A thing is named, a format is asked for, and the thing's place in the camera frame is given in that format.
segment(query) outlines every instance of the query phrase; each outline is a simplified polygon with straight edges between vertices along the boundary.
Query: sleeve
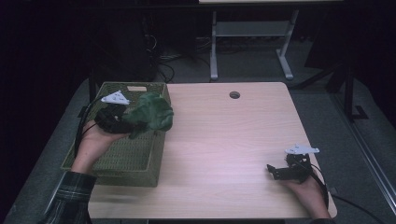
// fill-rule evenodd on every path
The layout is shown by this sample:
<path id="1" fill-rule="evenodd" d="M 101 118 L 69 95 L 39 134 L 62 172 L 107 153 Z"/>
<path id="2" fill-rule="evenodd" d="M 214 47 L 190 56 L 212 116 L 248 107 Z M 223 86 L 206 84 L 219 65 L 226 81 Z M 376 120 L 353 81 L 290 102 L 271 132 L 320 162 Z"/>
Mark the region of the sleeve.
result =
<path id="1" fill-rule="evenodd" d="M 328 218 L 318 218 L 313 220 L 310 224 L 335 224 L 335 221 Z"/>
<path id="2" fill-rule="evenodd" d="M 38 224 L 85 224 L 95 182 L 94 176 L 66 172 L 49 211 Z"/>

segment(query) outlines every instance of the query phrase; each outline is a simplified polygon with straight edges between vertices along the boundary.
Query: green basket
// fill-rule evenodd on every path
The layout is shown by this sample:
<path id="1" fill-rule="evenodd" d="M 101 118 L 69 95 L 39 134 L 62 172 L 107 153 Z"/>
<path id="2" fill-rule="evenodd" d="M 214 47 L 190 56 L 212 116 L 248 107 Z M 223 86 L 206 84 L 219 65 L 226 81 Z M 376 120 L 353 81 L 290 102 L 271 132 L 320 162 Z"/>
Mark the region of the green basket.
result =
<path id="1" fill-rule="evenodd" d="M 148 92 L 156 92 L 171 104 L 169 92 L 164 83 L 156 82 L 105 82 L 98 92 L 98 97 L 107 96 L 121 91 L 131 103 L 125 113 L 133 110 L 138 98 Z M 106 103 L 97 101 L 87 120 L 94 119 L 96 113 Z M 163 157 L 165 132 L 150 131 L 139 135 L 136 139 L 123 138 L 110 147 L 93 166 L 93 174 L 98 176 L 96 184 L 135 187 L 156 187 L 160 176 Z M 74 161 L 74 144 L 71 146 L 62 169 L 70 170 Z"/>

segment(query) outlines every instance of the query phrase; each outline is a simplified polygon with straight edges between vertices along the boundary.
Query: human hand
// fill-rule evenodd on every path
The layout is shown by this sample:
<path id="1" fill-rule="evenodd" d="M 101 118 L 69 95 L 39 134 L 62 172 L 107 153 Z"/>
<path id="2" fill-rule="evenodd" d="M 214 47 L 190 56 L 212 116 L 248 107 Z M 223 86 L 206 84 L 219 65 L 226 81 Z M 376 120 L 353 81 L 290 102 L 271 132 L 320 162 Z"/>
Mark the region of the human hand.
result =
<path id="1" fill-rule="evenodd" d="M 93 165 L 113 142 L 128 136 L 128 133 L 106 133 L 93 120 L 84 126 L 83 132 L 78 154 L 71 168 L 72 172 L 83 174 L 91 172 Z"/>
<path id="2" fill-rule="evenodd" d="M 331 218 L 323 200 L 322 190 L 312 176 L 301 184 L 294 180 L 280 180 L 279 182 L 294 192 L 313 219 Z"/>

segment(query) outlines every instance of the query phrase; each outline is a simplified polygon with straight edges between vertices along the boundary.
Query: gray carpet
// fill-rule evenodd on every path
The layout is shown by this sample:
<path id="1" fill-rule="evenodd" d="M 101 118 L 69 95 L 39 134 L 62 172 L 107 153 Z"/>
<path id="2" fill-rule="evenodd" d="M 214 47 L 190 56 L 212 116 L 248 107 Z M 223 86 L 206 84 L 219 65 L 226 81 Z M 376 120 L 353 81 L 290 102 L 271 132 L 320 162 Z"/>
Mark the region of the gray carpet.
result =
<path id="1" fill-rule="evenodd" d="M 218 82 L 282 81 L 291 86 L 319 72 L 318 69 L 304 67 L 311 43 L 292 42 L 287 58 L 295 78 L 293 81 L 286 81 L 275 54 L 281 41 L 282 39 L 243 43 L 242 48 L 239 47 L 242 50 L 237 53 L 218 55 Z M 209 67 L 203 61 L 208 62 L 209 55 L 206 52 L 199 56 L 201 59 L 186 58 L 167 63 L 175 69 L 174 83 L 209 81 Z M 170 74 L 167 67 L 162 66 L 162 70 L 165 74 Z M 161 80 L 162 77 L 157 76 L 156 81 Z M 333 96 L 324 90 L 326 81 L 327 78 L 324 78 L 304 91 L 291 91 L 290 94 L 311 145 L 321 149 L 317 158 L 327 183 L 337 195 L 363 206 L 386 223 L 396 223 L 396 216 L 368 169 L 343 115 L 337 110 Z M 5 223 L 35 223 L 42 216 L 51 193 L 62 176 L 63 172 L 59 167 L 76 134 L 77 114 L 88 103 L 88 98 L 88 85 L 85 81 L 64 112 Z M 359 82 L 355 88 L 355 103 L 361 105 L 369 116 L 369 119 L 357 120 L 355 124 L 394 186 L 396 132 L 375 105 L 370 92 Z M 337 223 L 376 223 L 362 211 L 334 200 L 338 209 Z M 120 221 L 96 219 L 93 223 Z M 146 220 L 123 220 L 122 223 L 143 224 Z M 287 220 L 287 223 L 309 223 L 309 219 Z"/>

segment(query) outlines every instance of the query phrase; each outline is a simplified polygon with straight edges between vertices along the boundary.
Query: green fabric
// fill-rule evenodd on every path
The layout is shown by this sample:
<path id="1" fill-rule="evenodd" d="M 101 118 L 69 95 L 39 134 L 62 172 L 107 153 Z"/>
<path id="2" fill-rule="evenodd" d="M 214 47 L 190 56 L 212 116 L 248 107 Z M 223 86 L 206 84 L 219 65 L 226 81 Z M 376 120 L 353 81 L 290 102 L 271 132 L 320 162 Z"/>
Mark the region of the green fabric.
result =
<path id="1" fill-rule="evenodd" d="M 122 119 L 136 125 L 134 131 L 129 135 L 130 139 L 135 139 L 150 130 L 163 132 L 170 130 L 173 116 L 172 107 L 160 94 L 147 92 L 139 97 L 136 108 L 122 116 Z"/>

